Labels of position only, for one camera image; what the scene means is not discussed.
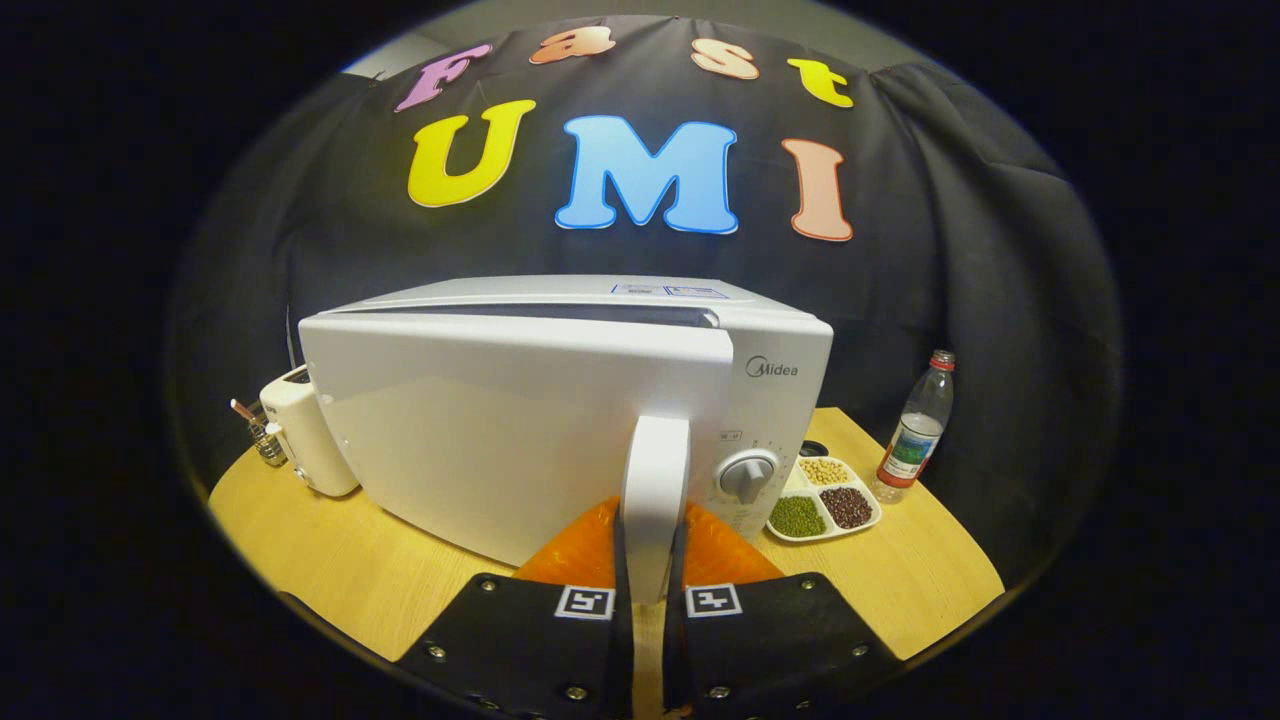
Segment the white plate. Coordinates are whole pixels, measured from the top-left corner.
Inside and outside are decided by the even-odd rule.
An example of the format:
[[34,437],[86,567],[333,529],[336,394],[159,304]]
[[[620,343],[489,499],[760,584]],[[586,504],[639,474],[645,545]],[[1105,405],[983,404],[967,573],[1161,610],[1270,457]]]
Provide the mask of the white plate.
[[[796,538],[778,532],[778,529],[773,527],[773,521],[771,519],[768,523],[765,523],[765,527],[769,528],[771,533],[788,542],[813,542],[827,538],[837,538],[840,536],[847,536],[850,533],[858,533],[865,530],[867,528],[870,528],[876,523],[879,523],[882,515],[879,502],[876,502],[876,496],[872,495],[872,491],[870,488],[867,487],[867,483],[864,483],[863,479],[858,477],[858,473],[855,473],[852,468],[850,468],[845,461],[837,457],[824,456],[823,460],[829,460],[844,465],[845,471],[849,473],[850,478],[849,482],[832,483],[829,486],[815,486],[809,482],[809,477],[805,475],[804,470],[800,469],[800,459],[796,459],[795,465],[791,466],[791,474],[787,477],[786,484],[782,486],[781,497],[803,496],[812,498],[814,505],[818,506],[818,516],[822,518],[822,521],[827,525],[827,532],[820,536]],[[822,501],[820,496],[822,491],[829,488],[854,488],[855,491],[861,493],[863,498],[867,500],[867,505],[869,505],[872,509],[870,520],[867,520],[865,523],[858,525],[856,528],[849,528],[847,530],[837,525],[836,521],[831,519],[831,512],[827,510],[827,503]]]

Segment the letter m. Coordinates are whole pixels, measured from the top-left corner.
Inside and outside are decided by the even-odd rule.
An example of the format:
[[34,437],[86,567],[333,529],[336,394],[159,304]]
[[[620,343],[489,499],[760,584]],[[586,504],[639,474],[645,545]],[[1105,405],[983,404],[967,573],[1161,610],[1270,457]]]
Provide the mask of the letter m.
[[564,123],[577,138],[577,161],[568,205],[556,211],[556,224],[568,229],[607,228],[618,213],[604,202],[605,179],[643,225],[676,183],[676,202],[662,215],[677,231],[726,234],[737,229],[728,210],[726,163],[737,135],[712,123],[685,123],[650,155],[631,124],[612,115],[588,115]]

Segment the beans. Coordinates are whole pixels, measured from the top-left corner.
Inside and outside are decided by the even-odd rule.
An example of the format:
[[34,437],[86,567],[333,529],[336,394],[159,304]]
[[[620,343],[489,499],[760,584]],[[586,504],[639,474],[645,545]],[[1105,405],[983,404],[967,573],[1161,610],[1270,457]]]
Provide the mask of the beans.
[[832,462],[822,457],[801,457],[800,470],[815,486],[832,486],[849,482],[849,473],[840,462]]
[[780,533],[794,538],[808,538],[827,532],[827,523],[818,515],[818,506],[813,503],[813,498],[803,496],[778,500],[773,506],[773,514],[769,515],[769,523]]
[[828,488],[822,491],[819,497],[831,512],[831,519],[846,530],[872,519],[872,506],[867,503],[863,493],[854,488]]

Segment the wooden table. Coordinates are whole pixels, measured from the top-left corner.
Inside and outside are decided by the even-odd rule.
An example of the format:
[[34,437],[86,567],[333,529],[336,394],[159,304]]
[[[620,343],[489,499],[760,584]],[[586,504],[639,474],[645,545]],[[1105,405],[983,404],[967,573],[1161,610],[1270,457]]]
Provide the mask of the wooden table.
[[[838,409],[814,411],[805,434],[827,446],[864,482],[884,454]],[[244,560],[278,591],[306,602],[334,626],[394,661],[476,573],[508,565],[444,542],[381,510],[357,489],[319,495],[250,448],[227,470],[209,507]],[[956,629],[1005,591],[960,523],[916,483],[861,533],[806,544],[767,530],[756,547],[783,573],[819,571],[900,660]],[[635,606],[636,717],[662,715],[663,605]]]

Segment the midea logo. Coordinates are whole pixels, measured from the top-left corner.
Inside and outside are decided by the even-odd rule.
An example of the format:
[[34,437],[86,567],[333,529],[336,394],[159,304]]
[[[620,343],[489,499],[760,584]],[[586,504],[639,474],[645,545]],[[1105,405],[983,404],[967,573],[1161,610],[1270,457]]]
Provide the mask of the midea logo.
[[800,370],[781,363],[771,365],[768,357],[756,355],[746,361],[746,374],[753,378],[759,378],[760,375],[799,375]]

